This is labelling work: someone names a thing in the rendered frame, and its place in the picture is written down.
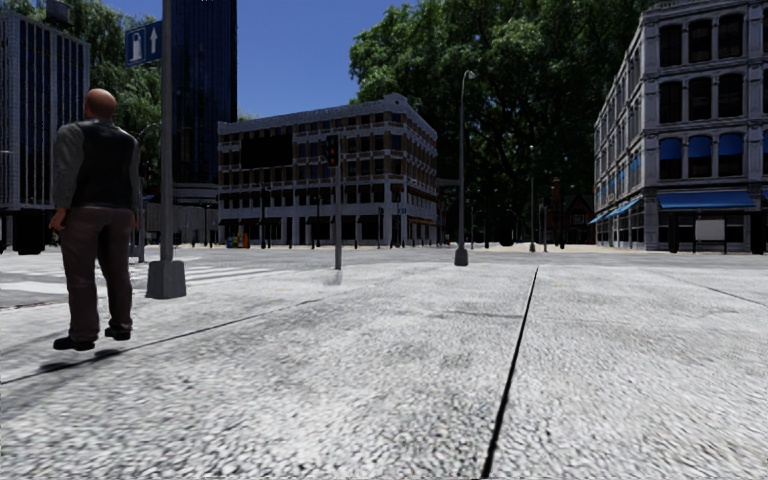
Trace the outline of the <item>person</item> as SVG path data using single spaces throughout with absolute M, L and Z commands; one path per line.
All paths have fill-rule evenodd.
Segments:
M 128 244 L 136 227 L 139 147 L 116 126 L 115 97 L 87 92 L 85 118 L 59 128 L 54 145 L 49 227 L 60 238 L 70 310 L 56 350 L 87 351 L 100 334 L 131 337 L 132 284 Z

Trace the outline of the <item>sign on a post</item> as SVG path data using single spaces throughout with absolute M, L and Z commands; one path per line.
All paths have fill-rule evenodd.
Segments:
M 184 264 L 173 258 L 172 10 L 172 0 L 162 0 L 160 259 L 149 263 L 146 288 L 158 300 L 186 295 Z

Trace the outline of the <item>grey street lamp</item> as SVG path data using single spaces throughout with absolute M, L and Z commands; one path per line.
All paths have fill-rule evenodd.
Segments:
M 535 253 L 536 252 L 536 245 L 535 245 L 535 147 L 534 145 L 529 145 L 529 184 L 530 184 L 530 202 L 529 202 L 529 210 L 530 210 L 530 241 L 529 241 L 529 252 Z
M 461 81 L 460 92 L 460 106 L 459 106 L 459 184 L 458 184 L 458 240 L 457 250 L 454 257 L 454 265 L 459 267 L 466 267 L 469 264 L 468 252 L 465 247 L 465 172 L 464 172 L 464 95 L 465 84 L 468 79 L 473 79 L 476 74 L 472 70 L 466 70 L 463 73 Z

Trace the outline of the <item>glass tower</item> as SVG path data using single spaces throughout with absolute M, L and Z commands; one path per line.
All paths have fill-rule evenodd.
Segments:
M 237 0 L 171 0 L 174 241 L 218 231 L 218 124 L 237 119 Z

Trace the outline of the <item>trees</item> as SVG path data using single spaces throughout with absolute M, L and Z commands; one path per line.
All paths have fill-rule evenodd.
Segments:
M 636 31 L 658 0 L 419 0 L 388 8 L 350 50 L 358 101 L 405 96 L 436 131 L 438 174 L 459 176 L 464 95 L 467 220 L 506 242 L 530 229 L 554 178 L 593 189 L 594 124 Z
M 155 66 L 128 67 L 124 35 L 137 19 L 108 7 L 103 0 L 60 0 L 69 5 L 64 32 L 90 46 L 90 88 L 105 88 L 118 99 L 117 122 L 129 132 L 158 120 L 160 74 Z M 14 11 L 34 20 L 46 17 L 44 0 L 0 0 L 0 13 Z

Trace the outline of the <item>red brick building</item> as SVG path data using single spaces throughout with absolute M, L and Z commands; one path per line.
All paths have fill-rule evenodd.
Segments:
M 554 178 L 539 204 L 542 243 L 563 248 L 566 244 L 594 244 L 596 241 L 593 199 L 575 192 L 575 186 Z

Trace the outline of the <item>pale concrete building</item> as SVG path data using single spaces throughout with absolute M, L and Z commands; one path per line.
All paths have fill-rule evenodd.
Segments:
M 218 216 L 226 240 L 260 247 L 259 184 L 268 188 L 267 247 L 334 241 L 334 171 L 325 139 L 339 136 L 342 241 L 430 245 L 439 236 L 437 133 L 397 93 L 380 100 L 222 122 Z

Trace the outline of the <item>grey pole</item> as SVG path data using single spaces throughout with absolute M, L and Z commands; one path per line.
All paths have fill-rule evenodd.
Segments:
M 137 214 L 137 222 L 138 222 L 138 241 L 137 241 L 137 257 L 139 263 L 145 262 L 145 245 L 146 245 L 146 227 L 145 227 L 145 200 L 144 200 L 144 183 L 146 178 L 146 169 L 147 167 L 144 164 L 143 155 L 144 155 L 144 141 L 146 134 L 153 128 L 157 127 L 158 123 L 154 122 L 147 126 L 145 126 L 138 134 L 138 144 L 139 144 L 139 175 L 140 175 L 140 183 L 139 183 L 139 209 Z

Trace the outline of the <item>dark glass building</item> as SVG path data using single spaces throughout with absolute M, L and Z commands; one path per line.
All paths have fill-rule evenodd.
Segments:
M 81 119 L 90 46 L 64 32 L 70 7 L 44 0 L 42 21 L 0 13 L 0 254 L 39 254 L 55 210 L 53 146 Z

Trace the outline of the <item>grey stone building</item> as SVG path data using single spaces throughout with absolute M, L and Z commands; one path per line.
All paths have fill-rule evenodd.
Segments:
M 768 252 L 768 0 L 645 10 L 594 126 L 601 246 Z

